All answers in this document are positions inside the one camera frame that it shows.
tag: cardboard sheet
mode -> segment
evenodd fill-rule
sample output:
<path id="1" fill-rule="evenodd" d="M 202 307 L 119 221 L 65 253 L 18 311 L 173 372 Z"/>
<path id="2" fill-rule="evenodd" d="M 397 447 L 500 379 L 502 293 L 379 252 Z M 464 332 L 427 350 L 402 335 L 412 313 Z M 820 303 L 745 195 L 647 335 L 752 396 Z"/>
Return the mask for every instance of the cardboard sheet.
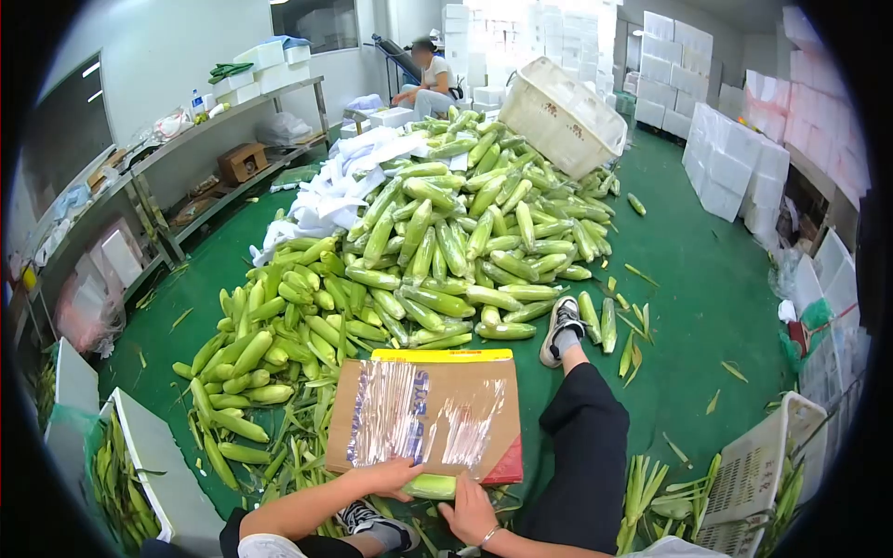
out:
<path id="1" fill-rule="evenodd" d="M 408 362 L 418 353 L 426 353 L 420 358 L 429 361 L 445 360 L 438 354 L 447 354 L 449 362 Z M 385 354 L 395 362 L 347 360 L 342 365 L 326 469 L 343 472 L 370 464 L 364 460 L 403 455 L 424 462 L 425 472 L 432 474 L 457 475 L 468 469 L 484 484 L 522 481 L 518 387 L 511 351 Z M 381 371 L 388 366 L 392 376 L 386 381 Z M 410 387 L 391 387 L 397 383 L 392 377 L 405 379 L 408 374 L 412 374 Z M 383 382 L 388 385 L 387 396 L 375 396 L 373 386 L 381 393 Z M 372 420 L 376 429 L 369 428 Z M 385 431 L 392 435 L 375 436 Z M 374 450 L 369 436 L 377 440 Z"/>

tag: ceiling light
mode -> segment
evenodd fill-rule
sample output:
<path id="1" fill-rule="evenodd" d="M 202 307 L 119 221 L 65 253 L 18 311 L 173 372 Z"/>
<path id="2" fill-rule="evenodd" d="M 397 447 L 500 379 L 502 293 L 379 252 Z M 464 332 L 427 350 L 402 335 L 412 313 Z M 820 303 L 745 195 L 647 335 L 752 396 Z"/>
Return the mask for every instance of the ceiling light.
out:
<path id="1" fill-rule="evenodd" d="M 80 74 L 80 76 L 82 78 L 85 78 L 86 76 L 90 75 L 91 73 L 93 73 L 94 71 L 96 71 L 98 69 L 99 69 L 99 62 L 93 64 L 92 66 L 90 66 L 89 68 L 84 70 L 84 73 Z"/>

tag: bracelet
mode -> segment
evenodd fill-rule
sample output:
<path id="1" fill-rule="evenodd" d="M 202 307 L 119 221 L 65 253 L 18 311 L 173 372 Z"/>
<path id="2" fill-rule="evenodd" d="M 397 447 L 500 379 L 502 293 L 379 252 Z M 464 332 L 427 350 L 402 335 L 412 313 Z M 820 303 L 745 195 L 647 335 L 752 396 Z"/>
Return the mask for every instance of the bracelet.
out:
<path id="1" fill-rule="evenodd" d="M 491 529 L 490 532 L 487 534 L 487 536 L 484 537 L 484 540 L 480 541 L 478 548 L 483 550 L 484 545 L 487 543 L 487 541 L 489 541 L 490 538 L 493 537 L 496 534 L 496 532 L 499 531 L 501 528 L 502 527 L 500 527 L 499 525 L 496 525 L 493 529 Z"/>

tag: black pants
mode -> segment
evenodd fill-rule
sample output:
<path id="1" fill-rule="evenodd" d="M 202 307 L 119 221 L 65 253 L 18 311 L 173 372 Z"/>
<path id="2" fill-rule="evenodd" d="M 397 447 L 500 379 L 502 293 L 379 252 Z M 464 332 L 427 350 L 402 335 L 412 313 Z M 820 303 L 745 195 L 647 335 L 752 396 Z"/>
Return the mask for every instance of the black pants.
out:
<path id="1" fill-rule="evenodd" d="M 630 416 L 589 363 L 576 366 L 539 417 L 552 437 L 555 475 L 518 525 L 518 534 L 545 543 L 617 552 L 626 491 Z M 238 558 L 237 508 L 221 532 L 223 558 Z M 309 536 L 296 542 L 308 558 L 362 558 L 343 541 Z"/>

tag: black and white sneaker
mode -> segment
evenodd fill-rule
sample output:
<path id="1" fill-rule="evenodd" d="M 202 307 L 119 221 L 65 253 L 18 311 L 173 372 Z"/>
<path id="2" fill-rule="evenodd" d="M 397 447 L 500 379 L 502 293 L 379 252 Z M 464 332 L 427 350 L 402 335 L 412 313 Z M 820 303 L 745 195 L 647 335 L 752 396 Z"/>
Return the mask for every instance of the black and white sneaker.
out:
<path id="1" fill-rule="evenodd" d="M 366 502 L 357 500 L 335 514 L 338 524 L 350 535 L 358 535 L 380 524 L 400 533 L 400 546 L 392 548 L 393 552 L 408 552 L 421 542 L 419 534 L 402 521 L 390 520 L 373 510 Z"/>
<path id="2" fill-rule="evenodd" d="M 539 360 L 549 368 L 557 368 L 561 365 L 558 356 L 558 347 L 555 346 L 555 336 L 563 329 L 573 329 L 577 337 L 586 335 L 586 322 L 580 319 L 580 307 L 573 296 L 564 296 L 558 299 L 552 307 L 552 318 L 549 321 L 549 331 L 546 340 L 539 349 Z"/>

